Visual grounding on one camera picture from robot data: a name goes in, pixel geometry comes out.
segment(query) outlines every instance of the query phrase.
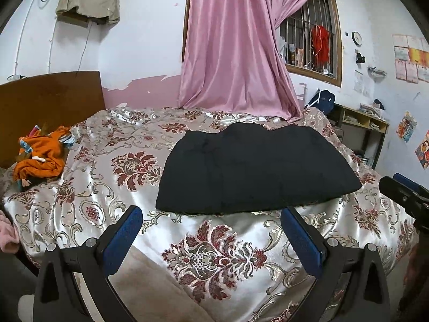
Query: pink fluffy fabric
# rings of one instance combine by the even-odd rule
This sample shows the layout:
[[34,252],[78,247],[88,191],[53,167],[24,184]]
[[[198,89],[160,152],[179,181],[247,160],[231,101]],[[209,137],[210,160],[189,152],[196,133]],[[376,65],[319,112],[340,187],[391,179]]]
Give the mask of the pink fluffy fabric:
[[16,228],[0,211],[0,249],[3,253],[16,253],[19,249],[19,236]]

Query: blue pad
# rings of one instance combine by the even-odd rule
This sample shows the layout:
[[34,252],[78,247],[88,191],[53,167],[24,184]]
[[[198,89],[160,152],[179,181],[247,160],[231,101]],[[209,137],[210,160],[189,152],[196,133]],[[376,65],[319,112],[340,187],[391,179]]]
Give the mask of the blue pad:
[[308,225],[301,225],[288,208],[282,210],[280,222],[304,270],[309,275],[319,278],[322,274],[323,257],[303,227]]
[[132,242],[134,242],[142,227],[142,222],[142,210],[135,207],[103,252],[102,269],[105,277],[113,275],[118,271]]
[[411,190],[419,193],[420,192],[420,186],[419,184],[415,183],[414,181],[404,177],[402,174],[395,173],[395,175],[392,178],[393,180],[396,180],[397,182],[405,185],[407,188],[410,188]]

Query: metal screw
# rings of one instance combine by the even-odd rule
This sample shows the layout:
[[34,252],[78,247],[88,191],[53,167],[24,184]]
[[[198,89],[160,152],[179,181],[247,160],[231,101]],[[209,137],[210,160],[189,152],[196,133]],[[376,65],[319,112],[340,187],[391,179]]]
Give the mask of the metal screw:
[[96,243],[97,243],[97,239],[96,239],[96,238],[91,237],[91,238],[88,238],[88,239],[85,241],[85,246],[87,246],[87,247],[94,247],[94,246],[96,245]]
[[50,244],[48,244],[46,249],[47,249],[47,251],[53,251],[56,247],[57,247],[57,245],[55,243],[50,243]]
[[368,249],[369,249],[370,251],[376,251],[376,250],[377,250],[377,247],[376,247],[376,245],[375,245],[375,244],[373,244],[373,243],[368,243]]
[[331,237],[331,238],[328,238],[328,244],[331,247],[336,247],[338,246],[338,241],[335,238]]

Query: bed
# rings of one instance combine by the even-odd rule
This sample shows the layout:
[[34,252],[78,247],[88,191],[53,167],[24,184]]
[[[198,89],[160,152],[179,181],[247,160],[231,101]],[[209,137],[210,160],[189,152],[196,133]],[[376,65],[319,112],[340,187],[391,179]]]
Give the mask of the bed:
[[[215,321],[285,321],[313,279],[282,232],[280,211],[188,216],[155,209],[157,186],[175,143],[187,130],[217,133],[234,122],[268,130],[287,125],[279,118],[198,108],[127,107],[101,110],[76,124],[72,131],[77,142],[60,179],[19,193],[12,168],[4,173],[4,208],[27,256],[39,265],[49,243],[79,246],[99,237],[128,206],[137,205],[144,221],[134,246],[172,275]],[[389,273],[410,248],[413,219],[380,194],[380,175],[338,140],[323,113],[304,109],[302,119],[293,124],[310,126],[325,137],[363,185],[350,195],[300,206],[299,213],[343,246],[374,243]],[[343,292],[340,285],[330,307]]]

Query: blue gripper pad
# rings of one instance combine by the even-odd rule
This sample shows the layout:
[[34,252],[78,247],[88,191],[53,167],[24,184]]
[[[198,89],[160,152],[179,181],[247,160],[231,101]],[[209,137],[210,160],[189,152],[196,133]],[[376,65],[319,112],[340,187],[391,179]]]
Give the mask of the blue gripper pad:
[[134,242],[142,227],[142,210],[136,206],[130,207],[134,208],[129,213],[125,212],[118,223],[115,224],[119,225],[119,228],[102,252],[102,270],[105,277],[113,275],[118,271],[132,242]]
[[[322,247],[319,247],[314,243],[312,237],[308,234],[311,225],[307,225],[304,219],[294,208],[284,208],[280,215],[280,222],[282,229],[286,234],[293,250],[297,254],[301,261],[304,270],[316,278],[319,278],[322,274],[322,264],[325,259],[325,251]],[[323,241],[323,236],[315,229],[312,236],[320,243]]]
[[398,181],[399,183],[405,185],[407,188],[410,188],[411,190],[419,193],[420,192],[420,186],[419,184],[415,183],[414,181],[408,179],[407,177],[404,177],[402,174],[395,173],[395,175],[392,178],[393,180]]

